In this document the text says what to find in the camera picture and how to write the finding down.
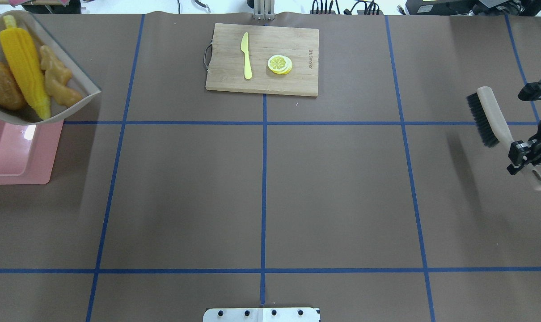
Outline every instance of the yellow corn cob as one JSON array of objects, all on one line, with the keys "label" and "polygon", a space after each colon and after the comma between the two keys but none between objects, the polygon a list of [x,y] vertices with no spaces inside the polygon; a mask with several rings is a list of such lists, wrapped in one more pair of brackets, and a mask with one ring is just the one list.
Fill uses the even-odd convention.
[{"label": "yellow corn cob", "polygon": [[14,16],[4,16],[6,29],[0,32],[0,44],[10,70],[26,102],[41,119],[50,118],[50,96],[44,89],[38,52],[28,31],[17,27]]}]

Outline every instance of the black bristles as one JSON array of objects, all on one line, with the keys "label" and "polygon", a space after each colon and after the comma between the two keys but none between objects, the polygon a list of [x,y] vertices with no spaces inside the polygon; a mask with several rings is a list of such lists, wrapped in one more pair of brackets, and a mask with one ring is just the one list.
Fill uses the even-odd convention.
[{"label": "black bristles", "polygon": [[479,136],[481,136],[483,144],[488,148],[497,145],[499,140],[495,137],[495,134],[489,125],[487,115],[485,115],[477,93],[467,96],[467,104],[469,104],[469,109],[471,110],[471,114],[473,114],[473,119],[475,120],[475,124],[477,124],[477,131],[479,132]]}]

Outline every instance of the yellow knife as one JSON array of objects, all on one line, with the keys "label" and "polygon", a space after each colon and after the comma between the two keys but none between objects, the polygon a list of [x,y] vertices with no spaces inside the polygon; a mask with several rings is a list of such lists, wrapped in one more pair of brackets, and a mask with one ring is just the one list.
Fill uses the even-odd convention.
[{"label": "yellow knife", "polygon": [[245,78],[250,80],[253,77],[253,72],[250,70],[249,33],[245,33],[242,36],[241,51],[245,53]]}]

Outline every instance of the pink plastic container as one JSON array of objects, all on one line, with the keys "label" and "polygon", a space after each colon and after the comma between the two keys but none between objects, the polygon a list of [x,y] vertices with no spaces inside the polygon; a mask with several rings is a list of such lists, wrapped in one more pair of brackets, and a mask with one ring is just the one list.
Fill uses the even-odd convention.
[{"label": "pink plastic container", "polygon": [[0,121],[0,185],[48,183],[63,123],[19,126]]}]

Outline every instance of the wooden stick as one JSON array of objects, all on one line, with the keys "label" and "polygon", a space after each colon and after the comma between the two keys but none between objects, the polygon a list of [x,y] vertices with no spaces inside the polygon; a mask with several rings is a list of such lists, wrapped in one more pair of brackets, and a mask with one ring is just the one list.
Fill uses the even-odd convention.
[{"label": "wooden stick", "polygon": [[[0,4],[10,4],[8,0],[0,0]],[[58,0],[36,0],[36,1],[30,1],[25,2],[23,5],[31,4],[33,6],[62,6],[62,2],[59,2]]]}]

